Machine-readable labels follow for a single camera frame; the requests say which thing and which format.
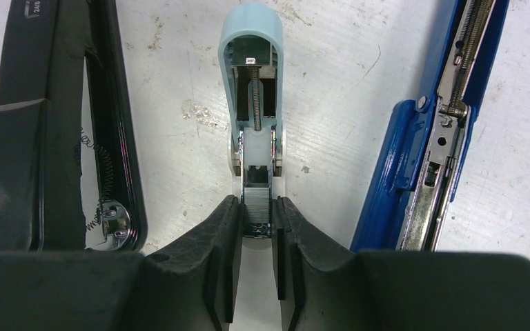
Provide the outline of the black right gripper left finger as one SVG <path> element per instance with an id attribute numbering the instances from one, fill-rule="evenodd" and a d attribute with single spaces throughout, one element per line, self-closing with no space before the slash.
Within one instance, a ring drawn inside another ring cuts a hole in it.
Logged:
<path id="1" fill-rule="evenodd" d="M 229 195 L 147 256 L 0 252 L 0 330 L 227 330 L 243 217 Z"/>

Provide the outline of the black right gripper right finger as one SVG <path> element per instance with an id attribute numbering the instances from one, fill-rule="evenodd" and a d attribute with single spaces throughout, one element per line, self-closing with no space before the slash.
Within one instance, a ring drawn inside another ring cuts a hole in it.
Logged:
<path id="1" fill-rule="evenodd" d="M 272 204 L 283 330 L 530 330 L 530 261 L 510 254 L 353 253 Z"/>

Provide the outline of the black stapler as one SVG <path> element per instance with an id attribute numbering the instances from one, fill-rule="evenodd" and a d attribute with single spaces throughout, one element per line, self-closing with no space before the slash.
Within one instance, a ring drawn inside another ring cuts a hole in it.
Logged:
<path id="1" fill-rule="evenodd" d="M 0 250 L 137 251 L 147 219 L 114 1 L 12 1 L 0 61 Z"/>

